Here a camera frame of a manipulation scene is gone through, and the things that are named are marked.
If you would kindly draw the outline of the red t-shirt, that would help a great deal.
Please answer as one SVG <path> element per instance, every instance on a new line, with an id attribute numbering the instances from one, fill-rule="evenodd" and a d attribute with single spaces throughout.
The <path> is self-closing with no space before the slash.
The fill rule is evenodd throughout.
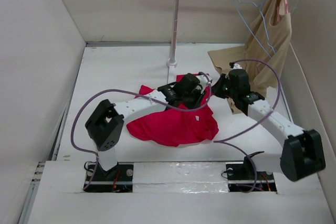
<path id="1" fill-rule="evenodd" d="M 167 108 L 127 124 L 129 133 L 143 141 L 154 141 L 168 147 L 197 144 L 213 140 L 219 132 L 213 111 L 206 105 L 209 87 L 198 108 L 180 105 L 178 110 Z"/>

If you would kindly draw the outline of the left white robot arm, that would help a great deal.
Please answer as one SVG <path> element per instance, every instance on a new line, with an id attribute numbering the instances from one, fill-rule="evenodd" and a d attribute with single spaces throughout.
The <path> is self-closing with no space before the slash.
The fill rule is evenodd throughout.
<path id="1" fill-rule="evenodd" d="M 117 175 L 118 161 L 114 147 L 124 125 L 144 116 L 175 110 L 194 112 L 203 107 L 206 90 L 211 89 L 212 78 L 200 72 L 186 74 L 180 81 L 165 84 L 146 95 L 136 94 L 129 101 L 111 103 L 101 101 L 85 123 L 90 138 L 98 151 L 99 174 L 105 180 Z"/>

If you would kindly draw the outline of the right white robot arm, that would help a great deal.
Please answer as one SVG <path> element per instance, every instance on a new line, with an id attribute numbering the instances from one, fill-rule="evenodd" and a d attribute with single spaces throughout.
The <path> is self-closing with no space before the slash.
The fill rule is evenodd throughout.
<path id="1" fill-rule="evenodd" d="M 320 134 L 305 130 L 274 111 L 261 94 L 251 91 L 244 69 L 222 74 L 212 92 L 216 97 L 232 99 L 237 109 L 257 121 L 282 147 L 281 154 L 259 151 L 245 156 L 242 170 L 246 177 L 276 172 L 296 182 L 326 168 Z"/>

